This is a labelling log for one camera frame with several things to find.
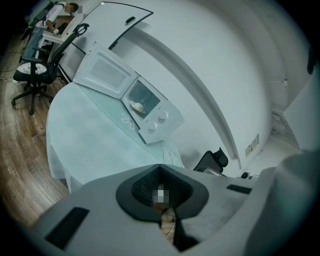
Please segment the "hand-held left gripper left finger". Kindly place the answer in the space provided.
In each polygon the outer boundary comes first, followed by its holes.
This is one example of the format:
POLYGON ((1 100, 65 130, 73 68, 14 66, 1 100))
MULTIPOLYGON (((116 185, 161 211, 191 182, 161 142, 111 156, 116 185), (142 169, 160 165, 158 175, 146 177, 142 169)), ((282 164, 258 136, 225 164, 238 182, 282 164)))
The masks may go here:
POLYGON ((129 216, 116 200, 125 180, 146 170, 138 167, 90 181, 60 200, 31 228, 32 241, 50 255, 62 256, 176 256, 179 251, 162 234, 159 224, 129 216), (88 214, 64 249, 46 238, 74 208, 88 214))

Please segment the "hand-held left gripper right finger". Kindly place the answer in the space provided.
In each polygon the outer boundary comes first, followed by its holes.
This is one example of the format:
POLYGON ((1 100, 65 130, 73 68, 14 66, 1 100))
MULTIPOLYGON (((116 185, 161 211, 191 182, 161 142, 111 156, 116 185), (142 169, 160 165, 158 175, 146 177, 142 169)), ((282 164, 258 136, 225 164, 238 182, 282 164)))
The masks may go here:
POLYGON ((174 244, 163 241, 161 256, 262 256, 265 240, 262 215, 275 181, 268 168, 256 180, 205 174, 173 165, 167 167, 184 180, 191 192, 175 208, 174 244))

